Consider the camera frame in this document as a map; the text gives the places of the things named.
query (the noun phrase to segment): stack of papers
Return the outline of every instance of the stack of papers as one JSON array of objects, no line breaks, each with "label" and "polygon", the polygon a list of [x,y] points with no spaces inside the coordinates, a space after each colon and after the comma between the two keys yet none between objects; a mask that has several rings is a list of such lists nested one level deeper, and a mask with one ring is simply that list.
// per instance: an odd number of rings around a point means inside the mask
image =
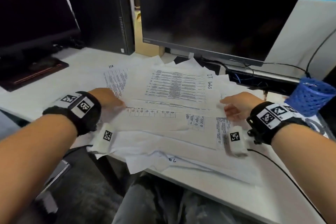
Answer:
[{"label": "stack of papers", "polygon": [[125,159],[131,174],[168,167],[217,172],[250,184],[260,175],[250,157],[236,158],[225,147],[231,124],[220,99],[243,91],[263,98],[202,68],[195,59],[163,64],[155,56],[132,58],[86,72],[85,87],[106,87],[127,108],[102,113],[91,151]]}]

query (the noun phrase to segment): forearm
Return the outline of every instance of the forearm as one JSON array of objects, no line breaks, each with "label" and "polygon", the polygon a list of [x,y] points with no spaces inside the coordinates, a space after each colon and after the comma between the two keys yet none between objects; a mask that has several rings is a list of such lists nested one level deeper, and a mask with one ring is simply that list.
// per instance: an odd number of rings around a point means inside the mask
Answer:
[{"label": "forearm", "polygon": [[0,223],[38,194],[76,137],[68,118],[48,114],[0,143]]},{"label": "forearm", "polygon": [[307,127],[291,124],[272,147],[328,223],[336,220],[336,143]]}]

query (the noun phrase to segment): computer tower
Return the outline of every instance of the computer tower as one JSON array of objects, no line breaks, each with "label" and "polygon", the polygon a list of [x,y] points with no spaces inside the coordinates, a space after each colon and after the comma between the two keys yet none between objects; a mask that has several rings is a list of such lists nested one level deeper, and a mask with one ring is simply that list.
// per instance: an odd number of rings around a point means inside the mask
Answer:
[{"label": "computer tower", "polygon": [[134,30],[129,0],[69,0],[85,45],[132,54]]}]

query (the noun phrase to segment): hand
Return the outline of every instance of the hand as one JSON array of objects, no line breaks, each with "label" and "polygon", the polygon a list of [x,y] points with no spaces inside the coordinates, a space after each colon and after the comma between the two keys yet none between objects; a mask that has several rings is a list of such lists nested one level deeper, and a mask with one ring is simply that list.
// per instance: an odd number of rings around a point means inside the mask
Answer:
[{"label": "hand", "polygon": [[224,107],[226,117],[231,121],[238,121],[249,117],[252,109],[264,101],[251,93],[242,92],[226,97],[220,100],[220,102],[222,104],[228,104]]},{"label": "hand", "polygon": [[89,91],[89,93],[98,99],[102,108],[126,107],[125,103],[108,88],[96,88]]}]

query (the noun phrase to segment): person's left hand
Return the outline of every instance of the person's left hand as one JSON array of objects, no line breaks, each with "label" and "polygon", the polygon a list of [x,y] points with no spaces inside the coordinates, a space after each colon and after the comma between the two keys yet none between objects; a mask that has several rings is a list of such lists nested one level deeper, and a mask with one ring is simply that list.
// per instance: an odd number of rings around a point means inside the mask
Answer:
[{"label": "person's left hand", "polygon": [[126,107],[125,103],[117,98],[113,91],[108,88],[96,88],[89,91],[96,99],[98,99],[102,108]]}]

